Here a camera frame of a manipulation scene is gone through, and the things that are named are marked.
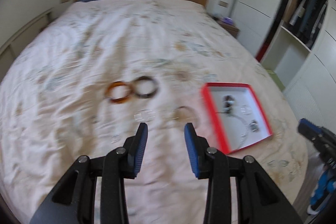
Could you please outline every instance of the jewelry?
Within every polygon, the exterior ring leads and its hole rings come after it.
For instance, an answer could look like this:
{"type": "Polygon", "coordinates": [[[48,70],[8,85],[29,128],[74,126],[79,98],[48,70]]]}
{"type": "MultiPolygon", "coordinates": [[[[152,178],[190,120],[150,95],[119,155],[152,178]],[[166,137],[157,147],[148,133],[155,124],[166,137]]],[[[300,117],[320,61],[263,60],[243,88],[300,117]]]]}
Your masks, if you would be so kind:
{"type": "Polygon", "coordinates": [[[249,107],[249,105],[243,105],[241,107],[241,113],[243,113],[244,115],[251,115],[252,114],[252,109],[251,109],[251,107],[249,107]]]}
{"type": "Polygon", "coordinates": [[[110,102],[111,103],[115,103],[115,104],[122,104],[122,103],[125,103],[126,101],[129,100],[131,94],[133,93],[133,89],[132,87],[125,83],[125,82],[122,82],[122,81],[117,81],[117,82],[113,82],[112,84],[110,84],[108,86],[108,88],[106,89],[105,91],[105,98],[108,98],[110,99],[110,102]],[[126,86],[128,88],[128,91],[127,91],[127,94],[125,97],[122,97],[122,98],[113,98],[111,96],[111,90],[116,88],[117,86],[126,86]]]}
{"type": "Polygon", "coordinates": [[[244,143],[245,143],[245,141],[246,141],[246,139],[248,137],[250,128],[249,128],[248,123],[243,118],[241,118],[241,117],[239,117],[237,115],[234,115],[234,114],[231,114],[231,117],[234,117],[234,118],[240,120],[244,124],[244,126],[245,126],[245,131],[241,135],[240,143],[239,143],[239,146],[238,146],[238,149],[240,149],[240,148],[243,147],[243,145],[244,145],[244,143]]]}
{"type": "Polygon", "coordinates": [[[189,106],[179,106],[178,108],[176,108],[175,110],[173,110],[173,115],[172,115],[172,120],[176,120],[176,121],[183,121],[183,120],[188,120],[187,118],[181,117],[181,112],[185,110],[189,113],[189,117],[193,120],[193,126],[194,128],[198,128],[199,126],[199,119],[197,117],[196,111],[189,106]]]}
{"type": "Polygon", "coordinates": [[[223,97],[223,112],[226,114],[231,114],[232,106],[235,103],[234,97],[227,95],[223,97]]]}
{"type": "Polygon", "coordinates": [[[120,141],[119,134],[113,135],[113,136],[111,136],[111,138],[112,138],[111,143],[116,143],[116,142],[120,141]]]}
{"type": "Polygon", "coordinates": [[[159,90],[159,85],[158,85],[157,81],[156,81],[154,78],[150,77],[150,76],[141,76],[141,77],[135,79],[135,80],[133,81],[133,86],[134,86],[134,94],[135,94],[137,97],[139,97],[139,98],[144,98],[144,99],[154,97],[154,95],[155,95],[155,94],[157,93],[157,91],[159,90]],[[153,83],[153,85],[154,85],[154,90],[153,90],[152,92],[150,92],[150,93],[147,93],[147,94],[140,94],[140,93],[137,91],[137,89],[136,89],[136,85],[137,85],[137,83],[140,82],[140,81],[151,81],[151,82],[153,83]]]}
{"type": "Polygon", "coordinates": [[[252,130],[252,132],[257,132],[259,131],[259,126],[258,126],[258,123],[256,120],[253,120],[251,123],[250,123],[250,129],[252,130]]]}
{"type": "Polygon", "coordinates": [[[134,114],[134,120],[137,122],[150,122],[155,118],[155,112],[150,109],[140,109],[134,114]]]}

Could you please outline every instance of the purple object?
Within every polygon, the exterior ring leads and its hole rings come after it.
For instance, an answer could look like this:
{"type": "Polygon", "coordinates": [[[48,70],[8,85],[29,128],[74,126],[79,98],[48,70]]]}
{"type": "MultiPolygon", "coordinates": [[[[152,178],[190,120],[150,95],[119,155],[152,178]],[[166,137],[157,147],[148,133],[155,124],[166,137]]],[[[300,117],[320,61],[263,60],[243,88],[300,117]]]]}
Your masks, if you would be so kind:
{"type": "Polygon", "coordinates": [[[224,17],[221,20],[222,20],[222,22],[224,22],[226,24],[233,25],[233,20],[229,17],[224,17]]]}

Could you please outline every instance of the blue gripper pad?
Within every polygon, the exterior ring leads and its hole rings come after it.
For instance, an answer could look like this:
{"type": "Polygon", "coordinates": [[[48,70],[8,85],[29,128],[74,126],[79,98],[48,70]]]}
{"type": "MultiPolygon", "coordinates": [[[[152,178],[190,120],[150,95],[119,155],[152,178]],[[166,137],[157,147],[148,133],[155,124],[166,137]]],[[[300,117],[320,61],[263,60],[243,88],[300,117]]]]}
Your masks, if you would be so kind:
{"type": "Polygon", "coordinates": [[[307,119],[300,120],[298,132],[309,140],[312,140],[316,134],[322,134],[321,128],[309,122],[307,119]]]}
{"type": "Polygon", "coordinates": [[[186,124],[184,127],[184,139],[189,154],[190,165],[193,173],[195,174],[195,177],[199,178],[200,169],[198,163],[198,152],[195,144],[195,137],[197,138],[195,131],[191,130],[188,124],[186,124]]]}
{"type": "Polygon", "coordinates": [[[148,137],[148,127],[145,126],[142,129],[141,136],[139,139],[138,147],[134,156],[134,173],[137,175],[140,172],[143,154],[145,153],[146,143],[148,137]]]}

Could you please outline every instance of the closet shelf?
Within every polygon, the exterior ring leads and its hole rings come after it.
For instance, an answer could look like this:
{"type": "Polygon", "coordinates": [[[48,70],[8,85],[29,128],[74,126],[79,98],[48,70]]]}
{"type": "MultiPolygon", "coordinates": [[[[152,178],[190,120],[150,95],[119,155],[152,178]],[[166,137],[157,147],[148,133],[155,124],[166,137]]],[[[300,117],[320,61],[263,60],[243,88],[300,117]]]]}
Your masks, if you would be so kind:
{"type": "Polygon", "coordinates": [[[284,29],[286,32],[288,32],[291,36],[293,36],[304,48],[308,51],[311,52],[311,49],[309,49],[300,39],[298,39],[293,33],[291,33],[286,27],[281,26],[282,29],[284,29]]]}

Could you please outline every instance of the orange bangle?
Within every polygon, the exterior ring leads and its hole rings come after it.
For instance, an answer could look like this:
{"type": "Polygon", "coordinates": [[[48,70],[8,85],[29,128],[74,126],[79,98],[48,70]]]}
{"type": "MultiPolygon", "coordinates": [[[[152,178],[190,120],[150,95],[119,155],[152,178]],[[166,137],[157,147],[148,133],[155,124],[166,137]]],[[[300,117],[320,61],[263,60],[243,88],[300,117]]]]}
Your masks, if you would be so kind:
{"type": "Polygon", "coordinates": [[[127,84],[125,82],[122,82],[122,81],[117,81],[117,82],[113,82],[112,84],[110,84],[108,86],[108,88],[105,91],[105,98],[109,98],[111,103],[122,104],[122,103],[125,103],[126,101],[128,101],[128,99],[130,98],[130,96],[132,95],[132,93],[133,93],[133,89],[132,89],[132,87],[129,84],[127,84]],[[117,99],[113,98],[110,95],[111,90],[114,89],[117,86],[122,86],[122,85],[128,87],[128,93],[127,93],[127,95],[125,97],[122,97],[122,98],[117,98],[117,99]]]}

